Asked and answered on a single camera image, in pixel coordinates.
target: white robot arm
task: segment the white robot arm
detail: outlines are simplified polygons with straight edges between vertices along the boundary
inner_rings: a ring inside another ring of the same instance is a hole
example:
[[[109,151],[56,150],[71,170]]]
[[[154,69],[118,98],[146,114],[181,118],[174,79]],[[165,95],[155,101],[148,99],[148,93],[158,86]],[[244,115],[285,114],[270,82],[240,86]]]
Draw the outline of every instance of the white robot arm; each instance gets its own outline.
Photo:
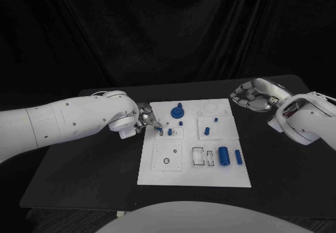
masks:
[[[0,162],[30,150],[99,133],[106,125],[120,132],[122,139],[141,133],[146,125],[164,127],[151,105],[136,104],[123,91],[0,112]]]
[[[244,90],[249,100],[239,98]],[[336,99],[317,92],[295,96],[283,86],[260,78],[243,84],[231,98],[240,106],[257,112],[268,112],[278,106],[269,125],[304,145],[322,138],[336,150],[336,106],[328,98]]]

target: white board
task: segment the white board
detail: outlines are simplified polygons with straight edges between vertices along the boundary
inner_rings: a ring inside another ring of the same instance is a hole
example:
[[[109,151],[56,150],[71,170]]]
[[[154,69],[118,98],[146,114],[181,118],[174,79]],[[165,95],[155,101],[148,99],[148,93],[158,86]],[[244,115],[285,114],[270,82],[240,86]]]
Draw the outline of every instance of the white board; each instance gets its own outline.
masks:
[[[185,110],[181,119],[175,119],[171,115],[178,103],[182,103]],[[161,136],[161,132],[155,131],[152,126],[148,126],[138,184],[252,187],[229,99],[154,102],[151,105],[156,118],[165,125],[165,134]],[[211,128],[210,135],[205,135],[205,127]],[[168,135],[169,129],[178,134]],[[155,151],[156,143],[161,144],[161,150]],[[178,143],[182,147],[182,166],[177,165],[180,157],[174,157],[168,164],[164,162],[167,157],[178,155],[172,153]],[[230,151],[231,164],[229,166],[220,164],[220,147],[227,147]],[[205,166],[195,167],[194,165],[194,148],[204,148]],[[239,165],[236,150],[240,150],[243,165]],[[208,163],[208,154],[211,153],[208,151],[213,152],[214,159],[214,166],[211,167]]]

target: small blue part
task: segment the small blue part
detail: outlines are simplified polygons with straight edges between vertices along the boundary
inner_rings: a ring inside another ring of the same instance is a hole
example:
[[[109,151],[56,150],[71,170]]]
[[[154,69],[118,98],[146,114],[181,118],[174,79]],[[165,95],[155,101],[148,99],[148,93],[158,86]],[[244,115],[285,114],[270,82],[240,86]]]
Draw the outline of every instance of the small blue part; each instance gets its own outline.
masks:
[[[221,165],[229,166],[230,165],[230,151],[229,151],[229,148],[227,147],[220,147],[218,152],[220,152]]]
[[[239,162],[240,165],[243,165],[240,150],[236,150],[236,154],[237,154],[237,162]]]
[[[178,104],[178,107],[172,109],[172,117],[180,119],[185,115],[185,110],[182,108],[182,103]]]
[[[211,128],[210,128],[210,127],[207,127],[207,128],[205,128],[205,135],[208,136],[208,135],[210,135],[210,133],[211,133]]]

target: black table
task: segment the black table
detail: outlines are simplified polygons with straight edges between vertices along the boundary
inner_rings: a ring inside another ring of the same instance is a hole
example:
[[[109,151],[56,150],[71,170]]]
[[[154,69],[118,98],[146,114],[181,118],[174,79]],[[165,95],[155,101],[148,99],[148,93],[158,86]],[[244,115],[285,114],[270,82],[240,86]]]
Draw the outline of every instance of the black table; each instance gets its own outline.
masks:
[[[308,93],[295,75],[268,77],[295,94]],[[229,98],[252,79],[119,88],[136,102]],[[102,89],[84,90],[81,96]],[[122,140],[109,127],[54,145],[28,187],[22,207],[133,211],[161,202],[230,204],[275,216],[336,218],[336,152],[321,139],[304,146],[268,119],[231,102],[253,188],[138,185],[145,132]]]

